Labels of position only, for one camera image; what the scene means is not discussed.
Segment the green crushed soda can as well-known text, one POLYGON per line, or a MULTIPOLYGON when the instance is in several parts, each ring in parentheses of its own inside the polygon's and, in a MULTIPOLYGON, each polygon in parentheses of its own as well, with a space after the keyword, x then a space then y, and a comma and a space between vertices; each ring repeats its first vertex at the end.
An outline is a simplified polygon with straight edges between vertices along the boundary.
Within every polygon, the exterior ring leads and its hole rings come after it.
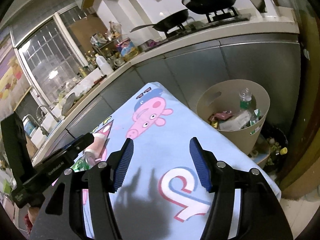
POLYGON ((74 172, 87 171, 91 169, 91 166, 86 160, 86 156, 81 156, 71 167, 74 172))

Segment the clear plastic water bottle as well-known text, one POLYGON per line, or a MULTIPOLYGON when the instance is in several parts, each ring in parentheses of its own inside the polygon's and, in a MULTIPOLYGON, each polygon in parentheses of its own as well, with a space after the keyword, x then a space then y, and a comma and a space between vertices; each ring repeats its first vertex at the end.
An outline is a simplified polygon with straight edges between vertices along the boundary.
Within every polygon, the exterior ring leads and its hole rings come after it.
POLYGON ((239 92, 240 108, 249 110, 252 107, 252 93, 248 88, 244 88, 239 92))

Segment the pink foil wrapper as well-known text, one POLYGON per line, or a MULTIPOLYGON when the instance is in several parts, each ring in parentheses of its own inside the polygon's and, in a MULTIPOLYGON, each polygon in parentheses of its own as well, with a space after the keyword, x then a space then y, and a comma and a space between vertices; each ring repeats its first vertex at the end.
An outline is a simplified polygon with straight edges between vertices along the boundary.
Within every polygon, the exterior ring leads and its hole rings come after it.
POLYGON ((214 113, 212 114, 208 120, 210 122, 213 122, 213 121, 225 121, 225 120, 228 120, 229 118, 231 118, 233 116, 233 113, 231 111, 223 111, 223 112, 220 112, 220 113, 214 113))

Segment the white green carton box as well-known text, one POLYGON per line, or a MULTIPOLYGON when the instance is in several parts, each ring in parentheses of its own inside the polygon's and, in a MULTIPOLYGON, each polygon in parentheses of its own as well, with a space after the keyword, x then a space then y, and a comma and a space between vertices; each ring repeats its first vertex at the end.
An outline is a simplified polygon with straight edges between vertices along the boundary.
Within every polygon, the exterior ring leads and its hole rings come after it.
MULTIPOLYGON (((260 109, 255 109, 251 115, 251 119, 249 121, 249 126, 253 126, 255 124, 257 124, 259 122, 259 120, 261 119, 261 111, 260 109)), ((260 127, 256 127, 255 130, 253 130, 250 135, 253 135, 254 133, 256 133, 257 131, 259 131, 260 127)))

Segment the beige trash bin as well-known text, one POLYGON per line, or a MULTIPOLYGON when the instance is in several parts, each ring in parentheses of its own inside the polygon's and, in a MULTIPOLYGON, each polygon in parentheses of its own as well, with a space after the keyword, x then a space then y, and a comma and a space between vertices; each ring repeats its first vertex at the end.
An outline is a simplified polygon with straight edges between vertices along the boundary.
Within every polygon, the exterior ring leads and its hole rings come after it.
POLYGON ((231 114, 217 122, 217 131, 249 154, 259 137, 270 107, 270 97, 261 85, 249 80, 227 80, 206 90, 196 105, 197 115, 208 124, 217 114, 231 114))

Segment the steel sink faucet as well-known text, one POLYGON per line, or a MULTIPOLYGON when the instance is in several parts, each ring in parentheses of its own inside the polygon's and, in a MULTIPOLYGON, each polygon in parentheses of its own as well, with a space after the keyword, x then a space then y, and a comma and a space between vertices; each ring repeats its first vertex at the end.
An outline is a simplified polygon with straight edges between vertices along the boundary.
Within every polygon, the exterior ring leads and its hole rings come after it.
POLYGON ((40 128, 40 130, 42 131, 42 134, 45 136, 48 136, 49 133, 46 131, 46 129, 39 124, 39 122, 31 115, 31 114, 27 114, 23 117, 23 122, 25 122, 25 120, 29 120, 35 127, 40 128))

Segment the cartoon pig tablecloth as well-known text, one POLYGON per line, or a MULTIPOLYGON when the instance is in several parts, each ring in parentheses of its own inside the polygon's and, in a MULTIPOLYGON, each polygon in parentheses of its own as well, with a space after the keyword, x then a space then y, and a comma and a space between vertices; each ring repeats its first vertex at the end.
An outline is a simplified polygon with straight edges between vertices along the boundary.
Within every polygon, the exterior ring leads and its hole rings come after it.
POLYGON ((160 83, 148 83, 93 130, 107 140, 105 161, 125 139, 134 153, 121 188, 110 195, 122 239, 200 239, 214 196, 202 187, 189 152, 201 146, 236 170, 256 167, 248 155, 179 102, 160 83))

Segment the round metal strainer lid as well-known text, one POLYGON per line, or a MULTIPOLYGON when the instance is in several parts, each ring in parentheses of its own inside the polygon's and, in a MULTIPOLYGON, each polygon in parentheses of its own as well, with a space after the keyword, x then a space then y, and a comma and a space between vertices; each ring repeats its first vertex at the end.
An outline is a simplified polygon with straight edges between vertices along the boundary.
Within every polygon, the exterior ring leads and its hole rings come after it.
POLYGON ((68 111, 73 106, 73 103, 75 102, 75 99, 76 99, 76 94, 75 93, 71 93, 67 97, 67 99, 65 101, 65 104, 63 105, 62 110, 61 110, 61 115, 62 116, 66 116, 67 115, 68 111))

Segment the fruit picture roller blind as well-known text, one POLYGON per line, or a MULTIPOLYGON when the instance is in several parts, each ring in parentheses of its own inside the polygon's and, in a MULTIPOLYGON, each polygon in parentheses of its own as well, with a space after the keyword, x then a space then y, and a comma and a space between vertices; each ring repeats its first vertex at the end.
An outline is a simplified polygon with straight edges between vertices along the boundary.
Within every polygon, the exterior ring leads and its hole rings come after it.
POLYGON ((16 56, 9 28, 1 31, 0 59, 0 115, 4 119, 16 110, 30 90, 30 84, 16 56))

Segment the white plastic jug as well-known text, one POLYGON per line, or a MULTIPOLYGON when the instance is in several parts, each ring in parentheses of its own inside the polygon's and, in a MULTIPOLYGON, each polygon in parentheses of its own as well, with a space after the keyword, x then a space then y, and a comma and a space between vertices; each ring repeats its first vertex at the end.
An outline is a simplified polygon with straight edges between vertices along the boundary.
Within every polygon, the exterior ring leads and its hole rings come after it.
POLYGON ((112 67, 103 56, 99 54, 95 54, 95 61, 104 75, 109 76, 110 74, 113 73, 112 67))

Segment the large cooking oil bottle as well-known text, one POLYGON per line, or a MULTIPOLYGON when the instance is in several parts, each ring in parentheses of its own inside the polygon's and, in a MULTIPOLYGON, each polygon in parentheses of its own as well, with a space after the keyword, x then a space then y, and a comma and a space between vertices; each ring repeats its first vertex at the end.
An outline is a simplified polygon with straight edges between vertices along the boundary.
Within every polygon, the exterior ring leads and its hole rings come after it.
POLYGON ((116 48, 120 56, 126 61, 132 60, 139 54, 138 48, 133 44, 130 38, 116 39, 116 48))

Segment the grey base cabinets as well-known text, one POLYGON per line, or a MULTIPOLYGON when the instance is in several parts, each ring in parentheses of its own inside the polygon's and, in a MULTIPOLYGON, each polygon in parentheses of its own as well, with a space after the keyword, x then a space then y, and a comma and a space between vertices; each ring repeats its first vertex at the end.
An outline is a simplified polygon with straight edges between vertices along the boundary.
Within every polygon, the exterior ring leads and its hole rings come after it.
POLYGON ((202 42, 123 65, 57 125, 33 163, 91 131, 148 82, 161 83, 194 111, 206 90, 229 79, 251 80, 263 86, 271 99, 267 121, 291 136, 300 86, 298 36, 250 34, 202 42))

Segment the small steel bowl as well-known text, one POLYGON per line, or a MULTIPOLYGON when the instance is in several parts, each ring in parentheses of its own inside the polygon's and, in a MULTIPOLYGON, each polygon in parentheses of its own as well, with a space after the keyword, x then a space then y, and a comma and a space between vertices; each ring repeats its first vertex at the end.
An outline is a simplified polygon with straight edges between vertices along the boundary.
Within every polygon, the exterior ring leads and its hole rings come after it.
POLYGON ((142 53, 142 52, 148 50, 150 48, 150 46, 149 46, 148 42, 144 42, 144 43, 140 44, 137 48, 142 53))

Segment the barred window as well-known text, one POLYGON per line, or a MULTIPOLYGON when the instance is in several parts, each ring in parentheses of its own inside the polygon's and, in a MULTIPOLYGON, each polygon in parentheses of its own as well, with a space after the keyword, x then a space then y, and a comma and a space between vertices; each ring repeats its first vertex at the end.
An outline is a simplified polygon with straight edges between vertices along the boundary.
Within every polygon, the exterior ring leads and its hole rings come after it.
POLYGON ((73 23, 88 16, 87 10, 69 5, 45 19, 18 44, 27 77, 49 106, 56 105, 90 73, 84 47, 71 30, 73 23))

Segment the black gas stove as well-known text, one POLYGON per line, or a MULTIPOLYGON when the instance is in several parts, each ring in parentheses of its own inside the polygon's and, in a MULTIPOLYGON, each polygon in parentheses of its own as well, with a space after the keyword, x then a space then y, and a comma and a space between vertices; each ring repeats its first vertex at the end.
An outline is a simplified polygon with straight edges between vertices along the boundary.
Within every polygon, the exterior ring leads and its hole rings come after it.
POLYGON ((241 12, 232 7, 231 9, 223 9, 222 11, 201 16, 204 16, 204 18, 197 20, 195 14, 189 10, 189 16, 185 22, 173 27, 166 33, 161 33, 161 39, 158 38, 156 41, 165 43, 202 30, 248 21, 253 16, 253 13, 247 11, 241 12))

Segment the black frying pan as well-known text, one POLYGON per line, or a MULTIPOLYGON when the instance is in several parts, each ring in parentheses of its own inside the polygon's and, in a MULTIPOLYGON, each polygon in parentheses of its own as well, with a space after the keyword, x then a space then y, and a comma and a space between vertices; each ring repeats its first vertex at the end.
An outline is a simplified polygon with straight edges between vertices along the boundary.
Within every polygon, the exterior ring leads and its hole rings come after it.
POLYGON ((144 24, 144 25, 134 27, 130 32, 132 33, 134 31, 138 31, 146 27, 153 27, 153 29, 155 29, 156 31, 161 31, 164 33, 167 33, 170 29, 175 27, 178 27, 179 29, 184 31, 185 27, 183 26, 183 23, 187 20, 188 17, 189 17, 189 10, 183 9, 162 19, 158 23, 144 24))

